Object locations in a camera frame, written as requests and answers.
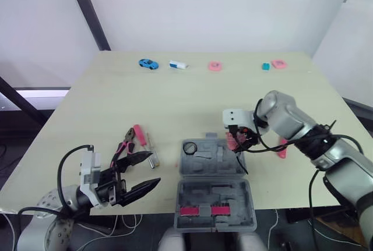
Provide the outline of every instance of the pink foam insert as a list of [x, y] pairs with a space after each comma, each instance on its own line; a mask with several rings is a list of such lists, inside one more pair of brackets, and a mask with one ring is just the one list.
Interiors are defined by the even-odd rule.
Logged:
[[230, 215], [231, 210], [229, 206], [211, 206], [212, 215]]
[[199, 207], [181, 207], [180, 216], [199, 216]]

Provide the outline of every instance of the pliers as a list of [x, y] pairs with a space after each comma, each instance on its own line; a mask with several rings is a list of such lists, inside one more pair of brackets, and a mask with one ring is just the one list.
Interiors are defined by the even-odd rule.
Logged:
[[132, 154], [133, 149], [135, 148], [135, 144], [133, 143], [133, 138], [135, 137], [135, 130], [130, 128], [126, 133], [123, 142], [120, 142], [117, 148], [117, 152], [115, 152], [114, 156], [111, 159], [110, 167], [113, 167], [114, 164], [117, 162], [117, 159], [122, 154], [122, 152], [127, 147], [127, 153]]

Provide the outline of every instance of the blue toy car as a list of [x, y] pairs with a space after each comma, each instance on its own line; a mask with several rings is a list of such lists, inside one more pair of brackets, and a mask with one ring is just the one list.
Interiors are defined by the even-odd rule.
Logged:
[[158, 63], [153, 62], [152, 60], [149, 60], [149, 59], [141, 59], [139, 61], [139, 65], [144, 66], [144, 67], [149, 68], [149, 69], [157, 69], [158, 68]]

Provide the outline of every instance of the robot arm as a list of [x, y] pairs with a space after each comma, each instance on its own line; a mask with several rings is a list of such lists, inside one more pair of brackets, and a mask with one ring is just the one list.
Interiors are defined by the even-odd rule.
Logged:
[[[23, 230], [17, 243], [18, 251], [64, 251], [67, 250], [73, 230], [75, 215], [89, 213], [92, 207], [101, 208], [108, 203], [112, 206], [127, 204], [140, 199], [153, 190], [160, 178], [144, 181], [126, 190], [125, 180], [121, 179], [128, 166], [147, 159], [152, 152], [140, 151], [128, 154], [116, 161], [115, 166], [101, 171], [100, 156], [86, 151], [80, 165], [80, 186], [62, 188], [64, 199], [72, 214], [69, 217], [36, 212], [30, 224]], [[60, 201], [57, 189], [48, 192], [37, 204], [60, 213], [67, 213]]]
[[263, 135], [269, 128], [294, 141], [317, 169], [325, 171], [323, 181], [331, 194], [342, 205], [356, 209], [364, 238], [373, 250], [373, 163], [340, 136], [332, 135], [329, 126], [318, 125], [286, 94], [269, 92], [254, 115], [241, 109], [226, 109], [224, 125], [233, 137], [245, 130], [249, 146], [253, 145], [253, 137]]

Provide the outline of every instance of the cable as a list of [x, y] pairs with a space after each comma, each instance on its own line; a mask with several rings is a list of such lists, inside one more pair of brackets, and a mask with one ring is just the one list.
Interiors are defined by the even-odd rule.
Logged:
[[331, 135], [331, 137], [336, 137], [339, 139], [348, 139], [351, 140], [353, 143], [355, 143], [356, 147], [358, 148], [359, 152], [364, 155], [363, 148], [361, 147], [360, 143], [354, 139], [353, 137], [346, 136], [346, 135]]
[[134, 214], [133, 216], [134, 216], [134, 218], [135, 218], [135, 225], [134, 225], [134, 226], [129, 226], [129, 225], [127, 225], [126, 222], [124, 221], [124, 215], [122, 215], [122, 222], [123, 222], [123, 224], [124, 224], [127, 228], [129, 228], [129, 229], [134, 229], [134, 228], [136, 228], [138, 225], [140, 225], [140, 223], [141, 223], [141, 221], [142, 221], [142, 214], [140, 214], [140, 221], [139, 221], [137, 224], [136, 224], [136, 214]]
[[89, 227], [87, 227], [87, 226], [84, 226], [83, 224], [80, 224], [80, 223], [78, 223], [78, 226], [81, 226], [82, 228], [87, 229], [87, 230], [89, 230], [89, 231], [96, 232], [96, 233], [98, 233], [98, 234], [100, 234], [100, 235], [102, 235], [102, 236], [104, 236], [104, 237], [109, 237], [109, 236], [112, 236], [112, 235], [113, 235], [113, 233], [114, 233], [114, 231], [115, 231], [115, 227], [117, 226], [117, 222], [118, 222], [118, 216], [115, 217], [114, 226], [113, 226], [112, 231], [111, 231], [110, 234], [105, 234], [105, 233], [100, 232], [100, 231], [98, 231], [98, 230], [96, 230], [96, 229], [93, 229], [93, 228], [89, 228]]
[[61, 213], [59, 211], [55, 211], [53, 209], [48, 209], [48, 208], [44, 208], [44, 207], [37, 207], [37, 206], [28, 206], [28, 207], [24, 207], [22, 209], [20, 209], [18, 211], [18, 216], [21, 216], [22, 213], [24, 213], [25, 211], [40, 211], [40, 212], [46, 212], [46, 213], [50, 213], [50, 214], [54, 214], [54, 215], [57, 215], [61, 218], [66, 218], [67, 215], [65, 215], [64, 213]]
[[5, 217], [5, 219], [8, 221], [9, 225], [10, 225], [10, 228], [12, 230], [12, 234], [13, 234], [13, 244], [12, 244], [12, 248], [11, 248], [11, 251], [15, 250], [15, 247], [16, 247], [16, 233], [14, 232], [14, 227], [13, 227], [13, 224], [12, 222], [10, 221], [9, 217], [2, 211], [0, 211], [1, 214]]
[[101, 237], [101, 238], [95, 238], [95, 239], [92, 239], [91, 241], [88, 241], [87, 243], [85, 243], [84, 245], [82, 245], [77, 251], [83, 251], [84, 250], [84, 248], [88, 245], [88, 244], [90, 244], [90, 243], [92, 243], [92, 242], [94, 242], [94, 241], [97, 241], [97, 240], [99, 240], [99, 239], [105, 239], [105, 238], [120, 238], [121, 236], [127, 236], [127, 235], [130, 235], [130, 234], [132, 234], [134, 231], [135, 231], [135, 229], [136, 229], [136, 227], [131, 231], [131, 232], [129, 232], [129, 233], [127, 233], [127, 234], [124, 234], [124, 235], [110, 235], [110, 236], [103, 236], [103, 237]]
[[240, 167], [244, 170], [244, 172], [249, 175], [247, 169], [244, 167], [244, 165], [241, 164], [241, 161], [240, 159], [238, 158], [238, 156], [235, 156], [235, 158], [237, 159], [237, 162], [239, 163]]
[[316, 241], [316, 235], [315, 235], [315, 216], [314, 216], [314, 208], [312, 206], [312, 184], [314, 184], [314, 180], [316, 176], [318, 175], [319, 170], [317, 169], [314, 173], [314, 175], [311, 178], [311, 181], [309, 182], [309, 187], [308, 187], [308, 200], [309, 200], [309, 214], [310, 214], [310, 219], [311, 219], [311, 229], [312, 229], [312, 238], [314, 239], [314, 245], [316, 251], [319, 251], [319, 246], [317, 245]]
[[64, 166], [64, 162], [66, 161], [66, 159], [72, 154], [74, 153], [75, 151], [78, 151], [80, 149], [84, 149], [84, 148], [87, 148], [89, 151], [93, 151], [93, 145], [88, 145], [88, 144], [85, 144], [85, 145], [81, 145], [81, 146], [78, 146], [78, 147], [75, 147], [74, 149], [70, 150], [69, 152], [67, 152], [64, 157], [62, 158], [61, 162], [59, 162], [59, 166], [58, 166], [58, 170], [57, 170], [57, 191], [58, 191], [58, 196], [59, 196], [59, 199], [62, 203], [62, 206], [63, 208], [68, 212], [68, 213], [71, 213], [71, 210], [70, 210], [70, 207], [69, 205], [67, 204], [65, 198], [64, 198], [64, 194], [62, 193], [62, 167]]
[[81, 246], [77, 251], [83, 251], [84, 250], [84, 248], [88, 245], [88, 244], [90, 244], [90, 243], [92, 243], [92, 242], [94, 242], [94, 241], [97, 241], [97, 240], [99, 240], [99, 239], [105, 239], [105, 238], [120, 238], [121, 236], [126, 236], [126, 235], [130, 235], [130, 234], [132, 234], [134, 231], [135, 231], [135, 229], [133, 229], [131, 232], [129, 232], [128, 234], [125, 234], [125, 235], [113, 235], [113, 236], [108, 236], [108, 237], [102, 237], [102, 238], [95, 238], [95, 239], [92, 239], [91, 241], [88, 241], [86, 244], [84, 244], [83, 246]]
[[87, 230], [89, 230], [89, 231], [96, 232], [96, 233], [98, 233], [98, 234], [100, 234], [100, 235], [102, 235], [102, 236], [109, 236], [109, 235], [110, 235], [110, 234], [108, 235], [108, 234], [105, 234], [105, 233], [103, 233], [103, 232], [100, 232], [100, 231], [98, 231], [98, 230], [96, 230], [96, 229], [89, 228], [89, 227], [84, 226], [83, 224], [80, 224], [80, 223], [78, 223], [78, 226], [81, 226], [82, 228], [87, 229]]
[[329, 239], [329, 240], [331, 240], [331, 241], [340, 242], [340, 243], [346, 243], [346, 244], [351, 244], [351, 245], [354, 245], [354, 246], [360, 246], [360, 247], [362, 247], [361, 244], [357, 244], [357, 243], [353, 243], [353, 242], [349, 242], [349, 241], [339, 241], [338, 239], [330, 238], [330, 237], [328, 237], [328, 236], [322, 234], [322, 233], [321, 233], [320, 231], [318, 231], [316, 228], [315, 228], [315, 231], [316, 231], [318, 234], [320, 234], [321, 236], [323, 236], [324, 238], [327, 238], [327, 239]]
[[273, 224], [272, 227], [269, 228], [269, 231], [268, 231], [268, 244], [267, 244], [268, 251], [269, 251], [270, 232], [272, 232], [272, 230], [274, 229], [274, 227], [277, 226], [277, 224], [279, 223], [279, 214], [277, 212], [277, 209], [275, 209], [275, 212], [276, 212], [276, 222]]
[[259, 139], [259, 141], [263, 144], [263, 146], [264, 146], [266, 149], [268, 149], [268, 150], [271, 150], [271, 151], [274, 151], [274, 152], [280, 152], [280, 151], [283, 151], [283, 150], [286, 149], [286, 147], [282, 147], [282, 148], [280, 148], [280, 149], [276, 149], [276, 148], [280, 147], [281, 145], [278, 145], [278, 146], [276, 146], [276, 147], [269, 147], [267, 144], [265, 144], [265, 142], [264, 142], [263, 139], [262, 139], [261, 134], [259, 133], [259, 127], [258, 127], [258, 124], [257, 124], [255, 118], [258, 117], [258, 115], [257, 115], [256, 113], [258, 112], [259, 104], [261, 104], [262, 100], [263, 100], [263, 99], [261, 98], [261, 99], [258, 101], [258, 103], [256, 104], [256, 107], [255, 107], [255, 110], [254, 110], [254, 120], [253, 120], [253, 122], [254, 122], [255, 130], [256, 130], [256, 134], [258, 135], [258, 139]]

